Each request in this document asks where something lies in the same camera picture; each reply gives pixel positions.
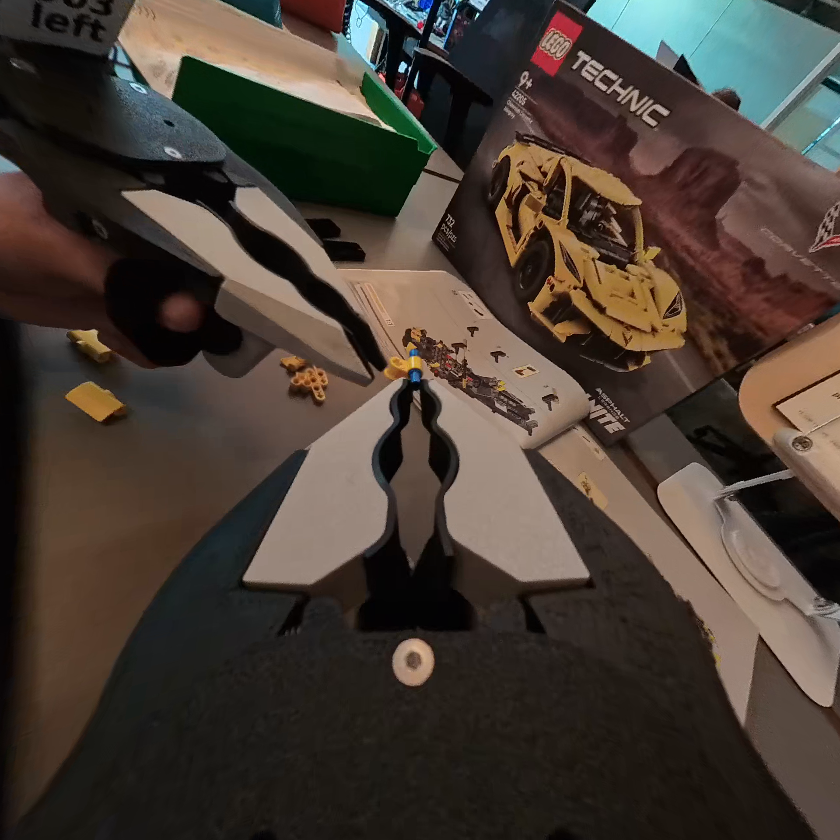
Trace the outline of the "person's left hand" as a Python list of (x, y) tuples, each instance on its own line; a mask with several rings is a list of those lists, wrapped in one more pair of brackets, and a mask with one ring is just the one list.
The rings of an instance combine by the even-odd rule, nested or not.
[(106, 311), (104, 283), (118, 258), (50, 216), (26, 174), (1, 175), (2, 319), (53, 329), (94, 329), (123, 358), (154, 368)]

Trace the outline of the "black lego beam stack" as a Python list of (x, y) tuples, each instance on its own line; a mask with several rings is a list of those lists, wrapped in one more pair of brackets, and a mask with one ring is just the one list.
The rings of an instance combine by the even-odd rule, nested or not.
[(327, 217), (306, 217), (304, 220), (311, 231), (320, 239), (322, 246), (333, 263), (365, 262), (366, 254), (361, 245), (342, 239), (341, 228)]

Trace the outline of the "yellow curved lego panel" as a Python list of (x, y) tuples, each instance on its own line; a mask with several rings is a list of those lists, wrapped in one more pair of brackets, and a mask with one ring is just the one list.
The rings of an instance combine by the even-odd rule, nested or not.
[(72, 388), (65, 399), (99, 424), (126, 417), (128, 408), (110, 391), (96, 382), (83, 382)]
[(113, 351), (99, 338), (95, 329), (73, 329), (66, 332), (66, 338), (80, 354), (97, 364), (106, 364), (113, 358)]

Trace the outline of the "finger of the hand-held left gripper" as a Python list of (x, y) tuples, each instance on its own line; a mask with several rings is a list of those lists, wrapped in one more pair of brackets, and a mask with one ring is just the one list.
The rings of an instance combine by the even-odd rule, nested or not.
[(122, 197), (222, 278), (213, 309), (243, 339), (231, 353), (203, 352), (217, 372), (239, 378), (284, 350), (348, 382), (373, 382), (375, 337), (349, 285), (262, 190), (235, 189), (219, 209), (151, 189)]
[(239, 186), (229, 226), (269, 279), (254, 307), (331, 370), (383, 370), (385, 357), (349, 282), (317, 239), (257, 186)]

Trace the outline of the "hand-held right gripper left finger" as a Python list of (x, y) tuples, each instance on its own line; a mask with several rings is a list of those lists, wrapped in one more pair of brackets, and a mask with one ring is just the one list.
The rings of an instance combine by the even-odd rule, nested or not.
[(394, 421), (390, 384), (314, 441), (243, 583), (281, 592), (364, 592), (363, 553), (384, 534), (388, 496), (375, 446)]

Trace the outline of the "open instruction booklet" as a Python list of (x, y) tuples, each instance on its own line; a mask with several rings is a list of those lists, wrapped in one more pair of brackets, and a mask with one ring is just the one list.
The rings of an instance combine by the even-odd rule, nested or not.
[(718, 675), (742, 725), (758, 632), (734, 601), (596, 443), (585, 394), (559, 367), (496, 319), (477, 294), (442, 270), (341, 268), (387, 357), (415, 342), (428, 378), (509, 442), (534, 449), (635, 541), (699, 616)]

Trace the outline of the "lego set box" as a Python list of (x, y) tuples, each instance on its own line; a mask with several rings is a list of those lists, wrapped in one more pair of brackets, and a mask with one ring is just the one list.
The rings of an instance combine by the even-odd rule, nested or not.
[(620, 440), (838, 305), (838, 181), (554, 2), (433, 242)]

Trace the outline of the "printed instruction sheet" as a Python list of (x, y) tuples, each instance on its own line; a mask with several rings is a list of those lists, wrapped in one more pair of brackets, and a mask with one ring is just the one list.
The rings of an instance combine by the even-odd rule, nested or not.
[(812, 433), (839, 419), (839, 373), (777, 402), (775, 409), (795, 429)]

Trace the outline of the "green plastic bin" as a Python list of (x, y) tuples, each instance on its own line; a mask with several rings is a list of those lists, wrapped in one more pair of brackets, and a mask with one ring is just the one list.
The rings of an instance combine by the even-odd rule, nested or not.
[(290, 199), (395, 217), (438, 145), (371, 71), (356, 92), (362, 114), (186, 56), (173, 100)]

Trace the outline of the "pile of yellow lego pieces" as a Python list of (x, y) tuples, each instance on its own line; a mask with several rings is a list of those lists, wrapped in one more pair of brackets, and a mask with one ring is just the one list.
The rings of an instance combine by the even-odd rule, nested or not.
[(282, 356), (279, 364), (288, 374), (290, 396), (310, 399), (316, 406), (326, 402), (329, 378), (324, 369), (297, 355)]

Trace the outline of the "white wooden document stand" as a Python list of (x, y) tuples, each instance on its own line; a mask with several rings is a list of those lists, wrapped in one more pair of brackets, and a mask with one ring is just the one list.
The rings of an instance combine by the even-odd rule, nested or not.
[(682, 536), (757, 628), (805, 695), (838, 710), (838, 599), (819, 595), (738, 499), (744, 490), (797, 480), (839, 519), (838, 421), (812, 433), (775, 409), (788, 396), (839, 372), (839, 316), (795, 336), (750, 367), (740, 414), (784, 465), (724, 486), (691, 463), (658, 485), (658, 500)]

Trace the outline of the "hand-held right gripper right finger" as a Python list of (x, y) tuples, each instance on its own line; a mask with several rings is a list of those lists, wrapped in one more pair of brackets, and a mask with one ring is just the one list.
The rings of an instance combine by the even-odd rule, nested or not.
[(429, 465), (440, 482), (435, 533), (460, 594), (533, 594), (591, 575), (528, 453), (441, 384), (421, 384)]

